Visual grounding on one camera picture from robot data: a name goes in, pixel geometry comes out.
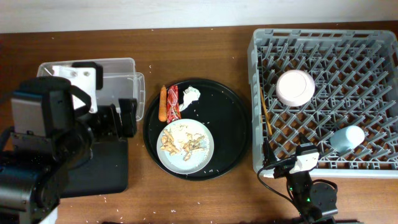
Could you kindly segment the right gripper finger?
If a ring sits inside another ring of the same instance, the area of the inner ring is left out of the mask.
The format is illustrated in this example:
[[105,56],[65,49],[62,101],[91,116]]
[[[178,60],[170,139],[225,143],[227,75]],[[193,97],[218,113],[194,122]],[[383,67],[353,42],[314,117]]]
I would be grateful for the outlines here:
[[274,151],[272,150],[270,142],[267,138],[264,139],[262,150],[264,154],[264,165],[271,165],[277,161]]
[[298,135],[300,144],[298,145],[298,153],[314,153],[319,152],[319,149],[312,143],[304,134]]

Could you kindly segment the orange carrot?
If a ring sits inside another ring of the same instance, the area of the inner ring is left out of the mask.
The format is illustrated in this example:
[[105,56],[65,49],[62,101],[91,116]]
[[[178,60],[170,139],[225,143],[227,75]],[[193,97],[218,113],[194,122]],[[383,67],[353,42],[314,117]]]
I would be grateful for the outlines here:
[[167,120],[167,89],[165,85],[160,89],[158,118],[161,122],[166,122]]

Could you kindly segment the light blue cup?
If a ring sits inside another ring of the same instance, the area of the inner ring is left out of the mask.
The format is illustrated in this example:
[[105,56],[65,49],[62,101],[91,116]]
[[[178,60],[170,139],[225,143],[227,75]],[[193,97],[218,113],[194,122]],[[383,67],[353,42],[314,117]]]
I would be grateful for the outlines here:
[[348,126],[334,132],[330,145],[337,152],[345,152],[359,146],[364,138],[365,133],[359,126]]

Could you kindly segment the wooden chopstick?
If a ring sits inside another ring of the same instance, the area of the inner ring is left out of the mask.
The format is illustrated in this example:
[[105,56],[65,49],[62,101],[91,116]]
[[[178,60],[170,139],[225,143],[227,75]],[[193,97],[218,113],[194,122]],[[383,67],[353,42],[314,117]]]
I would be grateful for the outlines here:
[[271,137],[273,135],[272,133],[272,127],[271,127],[271,123],[270,123],[270,119],[268,116],[268,112],[267,112],[267,107],[266,107],[266,102],[265,102],[265,97],[264,97],[264,92],[262,87],[260,87],[260,91],[261,91],[261,103],[262,103],[262,109],[264,111],[264,117],[266,119],[266,125],[267,125],[267,135],[269,137]]

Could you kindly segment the red snack wrapper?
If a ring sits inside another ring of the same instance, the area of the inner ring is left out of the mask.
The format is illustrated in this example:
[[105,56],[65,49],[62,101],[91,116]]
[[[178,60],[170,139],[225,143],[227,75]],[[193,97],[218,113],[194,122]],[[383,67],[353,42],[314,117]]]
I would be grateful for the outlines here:
[[172,85],[167,91],[167,123],[181,119],[178,98],[178,86]]

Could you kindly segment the white pink bowl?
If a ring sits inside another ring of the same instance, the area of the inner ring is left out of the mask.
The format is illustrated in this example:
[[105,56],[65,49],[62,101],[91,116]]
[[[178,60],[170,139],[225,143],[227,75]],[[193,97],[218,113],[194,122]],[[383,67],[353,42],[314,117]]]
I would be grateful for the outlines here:
[[277,98],[287,106],[302,106],[312,99],[314,93],[314,79],[302,70],[289,70],[277,80]]

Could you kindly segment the white tissue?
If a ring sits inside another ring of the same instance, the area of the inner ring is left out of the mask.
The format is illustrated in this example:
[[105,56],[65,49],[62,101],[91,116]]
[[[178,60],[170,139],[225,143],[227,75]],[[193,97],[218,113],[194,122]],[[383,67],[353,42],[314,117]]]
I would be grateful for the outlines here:
[[183,91],[183,103],[179,105],[179,110],[183,111],[189,107],[194,101],[200,98],[200,91],[192,86],[189,86]]

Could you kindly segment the grey plate with food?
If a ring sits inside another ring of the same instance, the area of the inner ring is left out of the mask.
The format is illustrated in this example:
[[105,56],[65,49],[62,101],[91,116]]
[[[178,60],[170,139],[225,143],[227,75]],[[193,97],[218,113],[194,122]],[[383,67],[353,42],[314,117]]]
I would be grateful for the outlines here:
[[155,141],[160,163],[176,174],[194,174],[209,164],[215,150],[210,130],[193,119],[173,121]]

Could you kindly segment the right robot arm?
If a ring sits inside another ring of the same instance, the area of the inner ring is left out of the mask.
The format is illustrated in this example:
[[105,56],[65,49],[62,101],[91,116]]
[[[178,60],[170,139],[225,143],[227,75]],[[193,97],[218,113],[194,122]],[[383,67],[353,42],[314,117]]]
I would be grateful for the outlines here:
[[[299,217],[293,223],[335,223],[334,216],[338,213],[336,207],[338,187],[334,182],[324,179],[313,180],[310,171],[313,170],[320,157],[320,150],[302,133],[298,135],[300,144],[295,153],[285,159],[278,160],[268,140],[263,143],[263,167],[257,172],[257,179],[271,192],[285,198],[299,212]],[[286,178],[288,196],[281,194],[268,186],[260,178],[261,172],[273,171],[273,178]]]

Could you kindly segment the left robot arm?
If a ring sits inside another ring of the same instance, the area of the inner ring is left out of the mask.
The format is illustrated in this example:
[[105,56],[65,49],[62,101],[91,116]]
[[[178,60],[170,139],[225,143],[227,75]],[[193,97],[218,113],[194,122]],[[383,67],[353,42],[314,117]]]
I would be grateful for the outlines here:
[[91,98],[61,77],[21,83],[13,126],[1,134],[1,222],[53,223],[62,198],[114,194],[128,186],[127,139],[135,99],[90,113]]

